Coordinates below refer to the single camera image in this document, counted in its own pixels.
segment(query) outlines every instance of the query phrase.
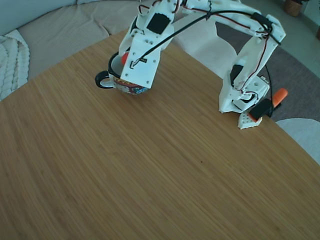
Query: black cable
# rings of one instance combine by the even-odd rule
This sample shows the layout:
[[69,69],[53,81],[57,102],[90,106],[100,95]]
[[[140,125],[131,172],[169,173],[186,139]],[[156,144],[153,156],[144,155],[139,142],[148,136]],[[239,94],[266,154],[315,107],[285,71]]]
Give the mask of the black cable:
[[208,19],[208,16],[217,15],[217,14],[243,14],[251,17],[250,13],[244,12],[244,11],[236,11],[236,10],[223,10],[223,11],[214,11],[214,12],[208,12],[208,14],[205,14],[201,17],[198,17],[197,19],[193,20],[189,24],[185,25],[184,27],[180,28],[179,30],[175,31],[170,36],[166,37],[164,40],[156,44],[154,47],[150,48],[148,51],[146,51],[140,58],[137,59],[135,63],[133,63],[133,67],[145,56],[152,53],[154,50],[156,50],[158,47],[160,47],[162,44],[173,38],[174,36],[178,35],[179,33],[183,32],[184,30],[190,28],[192,25],[196,24],[197,22],[200,22],[203,19]]
[[261,21],[259,21],[259,20],[256,19],[256,18],[252,18],[252,19],[256,20],[256,21],[263,27],[263,29],[268,33],[268,35],[269,35],[279,46],[281,45],[281,42],[279,42],[279,41],[275,38],[275,36],[270,32],[270,30],[269,30]]
[[[170,40],[171,38],[173,38],[174,36],[178,35],[179,33],[183,32],[184,30],[190,28],[192,25],[196,24],[197,22],[200,22],[203,19],[208,20],[209,17],[211,17],[212,15],[218,15],[218,14],[243,14],[249,17],[252,17],[252,14],[244,12],[244,11],[237,11],[237,10],[222,10],[222,11],[214,11],[214,12],[207,12],[206,15],[203,15],[195,20],[193,20],[192,22],[190,22],[189,24],[185,25],[184,27],[180,28],[179,30],[175,31],[173,34],[171,34],[170,36],[166,37],[164,40],[162,40],[161,42],[159,42],[158,44],[156,44],[154,47],[150,48],[148,51],[146,51],[140,58],[138,58],[134,63],[133,63],[133,67],[138,64],[138,62],[141,61],[141,59],[143,59],[145,56],[149,55],[150,53],[152,53],[154,50],[156,50],[158,47],[160,47],[162,44],[164,44],[165,42],[167,42],[168,40]],[[280,46],[281,43],[275,38],[275,36],[273,36],[273,34],[269,31],[269,29],[266,28],[266,26],[260,22],[258,19],[253,18],[254,20],[256,20],[262,27],[263,29],[268,33],[268,35],[270,35],[271,38],[273,38],[273,40]]]
[[269,117],[271,118],[272,114],[274,113],[274,108],[275,108],[274,107],[274,101],[273,101],[272,80],[271,80],[271,76],[270,76],[270,72],[269,72],[267,64],[265,65],[265,69],[266,69],[266,72],[268,74],[269,84],[270,84],[271,113],[269,114]]

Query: red object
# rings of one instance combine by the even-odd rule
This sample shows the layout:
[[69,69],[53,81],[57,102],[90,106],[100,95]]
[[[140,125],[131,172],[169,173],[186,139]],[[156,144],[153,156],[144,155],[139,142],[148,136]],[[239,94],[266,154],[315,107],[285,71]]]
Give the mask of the red object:
[[123,65],[126,64],[127,58],[128,58],[129,52],[126,52],[125,54],[123,54],[123,56],[121,57],[121,63]]

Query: white chair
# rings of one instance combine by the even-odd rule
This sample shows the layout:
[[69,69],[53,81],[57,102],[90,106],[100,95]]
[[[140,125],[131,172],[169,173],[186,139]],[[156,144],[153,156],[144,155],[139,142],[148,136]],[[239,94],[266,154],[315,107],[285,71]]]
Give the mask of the white chair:
[[[173,23],[177,31],[199,17],[187,15]],[[208,69],[222,78],[237,56],[235,49],[217,35],[216,21],[202,20],[175,36],[172,43],[182,48]]]

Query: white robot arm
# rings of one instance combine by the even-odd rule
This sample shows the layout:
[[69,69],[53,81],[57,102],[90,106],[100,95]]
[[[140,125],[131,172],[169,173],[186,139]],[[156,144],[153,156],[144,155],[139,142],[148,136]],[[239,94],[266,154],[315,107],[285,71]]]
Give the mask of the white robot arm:
[[252,36],[232,63],[232,69],[225,73],[219,110],[222,113],[243,113],[256,105],[270,88],[265,78],[257,74],[286,33],[276,18],[271,15],[264,17],[258,10],[240,1],[157,0],[150,8],[140,5],[139,14],[119,47],[120,56],[129,50],[121,78],[151,88],[161,51],[175,34],[183,31],[179,29],[174,33],[172,25],[180,7],[186,14],[199,15],[198,19],[211,17]]

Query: mug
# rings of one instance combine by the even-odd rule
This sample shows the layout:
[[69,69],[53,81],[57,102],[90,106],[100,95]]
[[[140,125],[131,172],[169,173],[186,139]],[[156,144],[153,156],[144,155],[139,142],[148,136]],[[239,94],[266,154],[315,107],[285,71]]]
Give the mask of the mug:
[[121,73],[123,69],[124,65],[121,62],[121,57],[116,52],[109,60],[108,71],[99,72],[95,76],[95,84],[102,89],[118,89],[130,95],[139,95],[148,90],[144,86],[122,80]]

